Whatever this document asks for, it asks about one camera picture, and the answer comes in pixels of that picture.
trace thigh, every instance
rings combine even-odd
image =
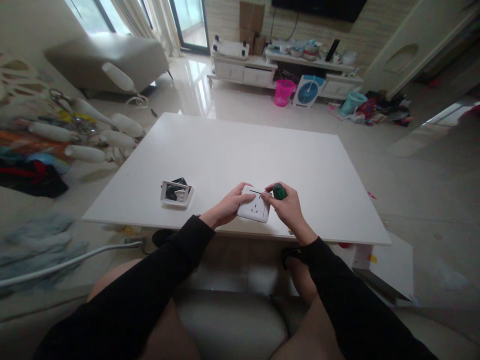
[[[303,318],[300,328],[271,357],[286,359],[344,359],[335,330],[317,295]]]
[[[142,259],[132,260],[107,272],[93,286],[87,302],[140,261]],[[150,332],[140,358],[144,360],[200,359],[199,350],[182,325],[173,299],[170,299]]]

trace person's left hand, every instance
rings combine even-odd
[[[242,195],[242,189],[245,185],[253,186],[248,182],[239,183],[222,201],[201,215],[200,220],[215,230],[217,227],[228,224],[235,219],[239,206],[255,199],[254,194]]]

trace pink trash can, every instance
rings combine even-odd
[[[290,96],[297,86],[291,80],[277,80],[275,89],[275,105],[284,107],[289,103]]]

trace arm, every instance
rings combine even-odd
[[[202,216],[192,216],[153,254],[52,327],[33,358],[137,358],[175,288],[199,265],[215,228],[255,197],[240,195],[244,185],[249,184],[239,184]]]
[[[300,243],[302,261],[309,267],[345,358],[436,359],[315,234],[302,215],[297,191],[282,185],[287,194],[285,199],[277,200],[268,194],[262,197],[275,208]]]

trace person's right hand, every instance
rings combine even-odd
[[[301,245],[313,243],[318,236],[304,219],[297,190],[281,181],[278,183],[282,184],[285,189],[286,197],[283,200],[278,200],[269,194],[276,182],[268,185],[265,188],[266,192],[263,192],[260,197],[267,204],[273,206],[280,220],[295,234]]]

